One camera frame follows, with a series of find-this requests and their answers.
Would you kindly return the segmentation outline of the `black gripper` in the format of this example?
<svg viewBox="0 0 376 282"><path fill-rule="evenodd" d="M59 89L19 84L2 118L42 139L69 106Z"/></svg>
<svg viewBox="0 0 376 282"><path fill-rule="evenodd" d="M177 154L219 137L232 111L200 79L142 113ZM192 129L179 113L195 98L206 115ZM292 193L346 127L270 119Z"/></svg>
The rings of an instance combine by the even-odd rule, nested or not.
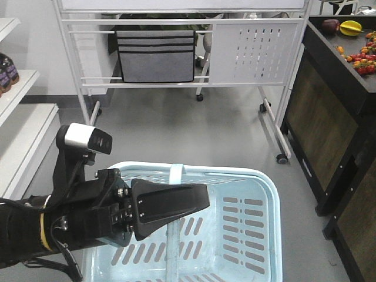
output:
<svg viewBox="0 0 376 282"><path fill-rule="evenodd" d="M161 227L210 206L205 184L133 179L131 188L132 201L119 169L100 170L97 179L77 185L70 199L45 214L51 249L57 250L53 238L70 250L105 244L126 247L133 231L141 241Z"/></svg>

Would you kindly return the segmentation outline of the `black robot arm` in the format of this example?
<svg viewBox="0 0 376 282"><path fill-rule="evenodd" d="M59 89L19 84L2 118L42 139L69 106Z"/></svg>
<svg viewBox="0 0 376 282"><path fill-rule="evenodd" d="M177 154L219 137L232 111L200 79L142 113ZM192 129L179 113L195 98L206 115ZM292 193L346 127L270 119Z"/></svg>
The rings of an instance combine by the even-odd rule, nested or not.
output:
<svg viewBox="0 0 376 282"><path fill-rule="evenodd" d="M22 263L82 281L74 250L125 247L209 204L205 184L142 179L127 184L118 169L100 170L97 179L75 185L58 206L50 196L1 203L1 267Z"/></svg>

